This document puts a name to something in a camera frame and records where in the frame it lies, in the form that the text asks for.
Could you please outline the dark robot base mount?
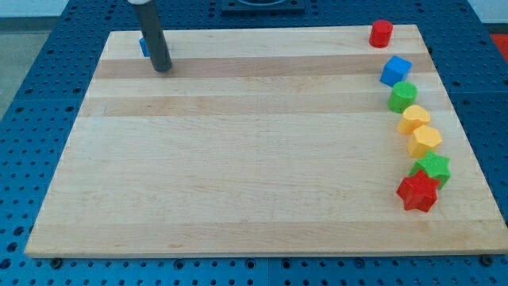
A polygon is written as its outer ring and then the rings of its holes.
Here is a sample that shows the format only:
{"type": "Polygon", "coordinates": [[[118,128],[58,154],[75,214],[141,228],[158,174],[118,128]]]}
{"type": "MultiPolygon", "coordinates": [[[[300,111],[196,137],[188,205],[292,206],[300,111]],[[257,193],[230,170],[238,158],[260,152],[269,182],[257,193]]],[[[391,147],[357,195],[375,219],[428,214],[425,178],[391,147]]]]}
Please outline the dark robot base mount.
{"type": "Polygon", "coordinates": [[[219,0],[222,14],[302,12],[304,0],[219,0]]]}

